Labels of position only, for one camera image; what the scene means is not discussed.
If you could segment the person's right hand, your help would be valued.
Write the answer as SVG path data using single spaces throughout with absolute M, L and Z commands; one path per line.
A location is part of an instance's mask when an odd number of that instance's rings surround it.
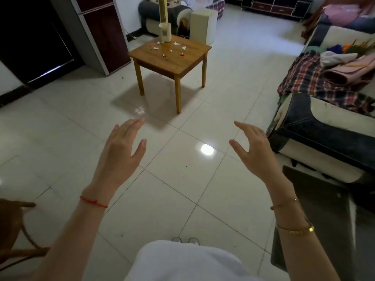
M 247 169 L 261 179 L 267 187 L 291 185 L 283 174 L 263 130 L 239 121 L 234 121 L 234 125 L 244 132 L 249 142 L 248 159 L 242 161 Z

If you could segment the person's left forearm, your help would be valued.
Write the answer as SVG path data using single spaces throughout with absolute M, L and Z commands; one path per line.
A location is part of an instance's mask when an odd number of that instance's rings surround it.
M 31 281 L 81 281 L 105 209 L 79 199 Z

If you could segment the person's right forearm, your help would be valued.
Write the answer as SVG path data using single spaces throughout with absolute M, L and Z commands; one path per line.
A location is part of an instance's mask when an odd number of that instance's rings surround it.
M 308 226 L 293 184 L 287 187 L 271 186 L 267 190 L 279 226 L 289 230 Z M 340 281 L 315 231 L 305 235 L 278 232 L 290 281 Z

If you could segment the dark and white sofa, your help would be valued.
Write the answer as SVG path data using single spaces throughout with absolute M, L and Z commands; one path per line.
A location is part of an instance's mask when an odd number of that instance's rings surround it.
M 302 53 L 375 38 L 372 33 L 318 25 Z M 375 75 L 367 84 L 348 85 L 375 96 Z M 267 130 L 274 152 L 344 183 L 375 180 L 375 118 L 314 98 L 291 93 L 280 98 Z

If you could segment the plaid blanket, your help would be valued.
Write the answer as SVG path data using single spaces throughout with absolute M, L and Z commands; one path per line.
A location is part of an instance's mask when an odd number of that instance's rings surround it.
M 359 88 L 340 87 L 330 83 L 323 76 L 320 54 L 307 51 L 300 54 L 292 63 L 287 75 L 279 85 L 280 98 L 291 93 L 302 93 L 338 106 L 375 118 L 375 96 L 365 95 Z

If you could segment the small wooden table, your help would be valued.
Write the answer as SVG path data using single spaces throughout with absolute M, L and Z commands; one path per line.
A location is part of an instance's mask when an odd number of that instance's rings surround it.
M 171 56 L 162 58 L 161 56 L 157 56 L 156 53 L 152 52 L 148 47 L 148 44 L 152 44 L 157 41 L 159 41 L 159 39 L 155 38 L 154 40 L 151 40 L 129 52 L 129 56 L 132 58 L 135 67 L 139 93 L 141 96 L 144 96 L 144 85 L 140 69 L 141 67 L 174 80 L 176 112 L 177 114 L 180 114 L 181 79 L 199 63 L 202 63 L 201 87 L 205 87 L 208 52 L 212 49 L 212 46 L 172 35 L 172 42 L 178 42 L 182 46 L 186 46 L 185 56 Z

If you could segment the gold bangle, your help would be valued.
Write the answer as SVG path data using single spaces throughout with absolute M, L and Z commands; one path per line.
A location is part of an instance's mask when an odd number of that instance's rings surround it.
M 275 227 L 279 231 L 284 232 L 284 233 L 289 233 L 291 235 L 305 235 L 305 234 L 314 232 L 315 231 L 314 225 L 308 219 L 305 219 L 305 221 L 307 222 L 308 226 L 300 230 L 289 230 L 287 228 L 279 226 L 277 223 L 275 223 Z

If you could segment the person's white clothing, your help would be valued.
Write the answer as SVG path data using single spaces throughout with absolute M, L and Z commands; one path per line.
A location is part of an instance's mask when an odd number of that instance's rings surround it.
M 143 246 L 124 281 L 262 281 L 230 252 L 158 240 Z

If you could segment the white tower fan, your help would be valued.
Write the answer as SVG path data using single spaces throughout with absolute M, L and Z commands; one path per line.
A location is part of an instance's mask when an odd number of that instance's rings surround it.
M 161 42 L 167 43 L 171 42 L 171 23 L 168 21 L 168 2 L 167 0 L 158 0 L 159 4 L 159 29 Z

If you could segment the dark red tall cabinet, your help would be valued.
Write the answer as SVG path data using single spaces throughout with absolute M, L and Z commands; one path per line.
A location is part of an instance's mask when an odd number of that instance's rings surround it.
M 110 75 L 131 62 L 114 0 L 50 0 L 85 65 Z

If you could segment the white box cabinet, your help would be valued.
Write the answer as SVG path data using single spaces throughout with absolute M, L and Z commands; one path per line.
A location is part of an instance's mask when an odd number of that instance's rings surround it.
M 211 45 L 214 42 L 218 11 L 199 9 L 190 14 L 190 40 Z

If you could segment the white cloth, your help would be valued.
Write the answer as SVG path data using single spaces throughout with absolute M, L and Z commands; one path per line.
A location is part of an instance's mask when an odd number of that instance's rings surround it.
M 332 67 L 347 64 L 358 58 L 358 53 L 337 54 L 332 51 L 325 51 L 320 54 L 320 65 L 322 67 Z

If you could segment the black low cabinet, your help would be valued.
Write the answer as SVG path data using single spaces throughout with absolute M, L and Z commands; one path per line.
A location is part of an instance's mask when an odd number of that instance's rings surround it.
M 297 20 L 305 19 L 314 0 L 242 0 L 241 8 Z

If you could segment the wooden chair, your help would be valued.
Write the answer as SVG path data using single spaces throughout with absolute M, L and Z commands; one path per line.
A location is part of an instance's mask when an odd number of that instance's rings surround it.
M 50 247 L 39 246 L 26 230 L 23 209 L 34 208 L 35 206 L 36 203 L 34 202 L 0 198 L 0 265 L 9 259 L 18 259 L 0 268 L 0 272 L 24 261 L 44 257 L 50 250 Z M 33 248 L 13 249 L 20 232 L 23 233 Z

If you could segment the colourful feather bundle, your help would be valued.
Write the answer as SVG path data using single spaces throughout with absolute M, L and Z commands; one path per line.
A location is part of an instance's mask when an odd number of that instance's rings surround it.
M 355 40 L 353 43 L 344 45 L 337 44 L 328 47 L 326 51 L 330 51 L 336 54 L 357 53 L 358 56 L 364 56 L 375 51 L 375 38 L 370 38 L 364 42 Z

